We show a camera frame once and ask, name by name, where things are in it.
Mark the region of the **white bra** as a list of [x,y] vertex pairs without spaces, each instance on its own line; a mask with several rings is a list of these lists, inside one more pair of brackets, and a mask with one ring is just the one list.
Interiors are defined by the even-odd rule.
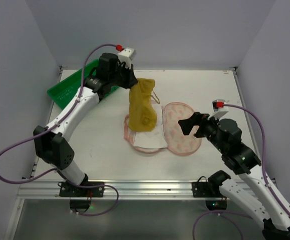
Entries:
[[168,147],[165,140],[163,125],[156,126],[149,132],[136,132],[133,146],[144,149],[164,149]]

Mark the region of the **yellow bra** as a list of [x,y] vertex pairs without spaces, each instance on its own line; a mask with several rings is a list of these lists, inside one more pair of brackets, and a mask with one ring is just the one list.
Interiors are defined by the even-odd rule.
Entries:
[[138,78],[129,91],[129,128],[134,132],[151,132],[157,124],[157,113],[152,106],[155,80]]

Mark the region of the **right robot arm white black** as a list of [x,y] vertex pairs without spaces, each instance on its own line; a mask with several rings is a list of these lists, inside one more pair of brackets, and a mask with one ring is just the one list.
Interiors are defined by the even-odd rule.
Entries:
[[267,240],[290,240],[290,204],[279,193],[275,184],[262,172],[256,153],[241,140],[241,129],[236,121],[217,120],[195,112],[188,119],[178,121],[184,135],[198,126],[196,138],[206,138],[220,153],[225,165],[243,180],[254,193],[249,194],[224,171],[208,178],[220,193],[230,198],[252,218]]

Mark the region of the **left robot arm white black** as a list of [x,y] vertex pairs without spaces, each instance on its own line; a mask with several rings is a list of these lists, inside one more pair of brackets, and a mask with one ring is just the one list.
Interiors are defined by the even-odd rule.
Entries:
[[125,48],[117,54],[102,54],[98,65],[83,77],[82,86],[61,113],[47,126],[37,126],[34,130],[36,155],[74,185],[81,185],[87,176],[75,163],[69,140],[85,115],[112,87],[130,89],[137,84],[132,64],[135,55],[133,48]]

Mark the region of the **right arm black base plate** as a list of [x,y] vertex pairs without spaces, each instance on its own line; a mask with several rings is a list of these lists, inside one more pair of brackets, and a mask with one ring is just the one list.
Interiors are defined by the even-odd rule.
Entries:
[[227,209],[227,197],[220,193],[219,186],[210,182],[205,176],[192,182],[191,190],[194,198],[205,199],[205,205],[209,211]]

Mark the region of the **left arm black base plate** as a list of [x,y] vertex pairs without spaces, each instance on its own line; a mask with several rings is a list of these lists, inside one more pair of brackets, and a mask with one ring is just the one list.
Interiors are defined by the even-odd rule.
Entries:
[[83,186],[87,188],[76,187],[67,181],[58,182],[60,187],[59,196],[62,198],[70,198],[69,207],[72,211],[83,210],[84,213],[91,206],[92,198],[102,198],[104,193],[104,182],[86,181]]

